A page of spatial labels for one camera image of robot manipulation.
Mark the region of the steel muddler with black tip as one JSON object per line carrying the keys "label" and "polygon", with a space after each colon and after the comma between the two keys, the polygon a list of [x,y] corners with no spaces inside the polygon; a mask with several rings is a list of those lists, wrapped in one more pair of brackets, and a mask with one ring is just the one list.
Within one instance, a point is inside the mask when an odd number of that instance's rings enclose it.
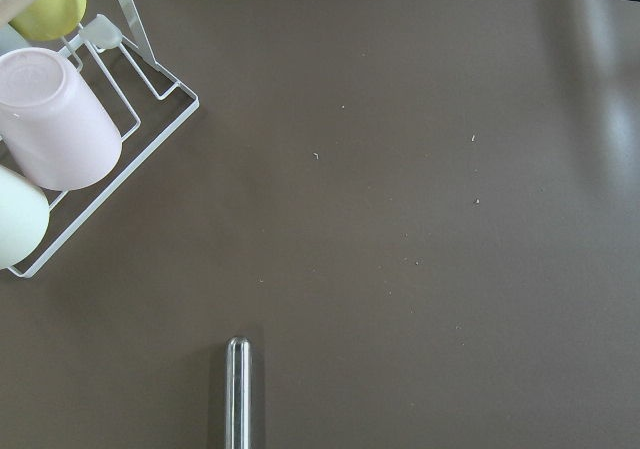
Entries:
{"label": "steel muddler with black tip", "polygon": [[262,362],[253,343],[232,337],[225,353],[224,447],[263,448]]}

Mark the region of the pink plastic cup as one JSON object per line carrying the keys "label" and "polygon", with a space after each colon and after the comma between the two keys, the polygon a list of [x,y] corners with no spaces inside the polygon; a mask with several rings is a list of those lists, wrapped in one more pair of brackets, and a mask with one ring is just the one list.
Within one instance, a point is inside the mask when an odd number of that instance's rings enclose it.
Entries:
{"label": "pink plastic cup", "polygon": [[56,191],[102,180],[122,151],[118,128],[75,66],[44,48],[1,56],[1,138],[28,179]]}

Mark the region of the frosted small cup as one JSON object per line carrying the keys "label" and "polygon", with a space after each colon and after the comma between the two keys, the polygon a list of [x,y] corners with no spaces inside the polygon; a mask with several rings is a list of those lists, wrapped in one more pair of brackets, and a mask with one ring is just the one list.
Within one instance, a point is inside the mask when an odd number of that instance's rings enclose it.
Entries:
{"label": "frosted small cup", "polygon": [[91,22],[79,30],[79,35],[84,41],[104,50],[118,48],[123,41],[120,29],[103,14],[97,14]]}

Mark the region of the pale green plastic cup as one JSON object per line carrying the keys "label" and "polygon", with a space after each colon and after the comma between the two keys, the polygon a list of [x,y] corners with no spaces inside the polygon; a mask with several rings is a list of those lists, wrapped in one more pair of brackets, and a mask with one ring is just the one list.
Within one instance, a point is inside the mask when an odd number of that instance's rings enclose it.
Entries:
{"label": "pale green plastic cup", "polygon": [[1,167],[1,268],[29,256],[49,225],[49,203],[42,190],[20,174]]}

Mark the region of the yellow plastic cup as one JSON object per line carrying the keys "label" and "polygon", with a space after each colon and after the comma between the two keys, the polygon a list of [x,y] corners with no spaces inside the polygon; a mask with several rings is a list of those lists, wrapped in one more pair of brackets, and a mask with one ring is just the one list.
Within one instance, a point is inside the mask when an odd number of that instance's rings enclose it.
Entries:
{"label": "yellow plastic cup", "polygon": [[87,0],[35,0],[9,24],[25,39],[50,41],[71,33],[86,8]]}

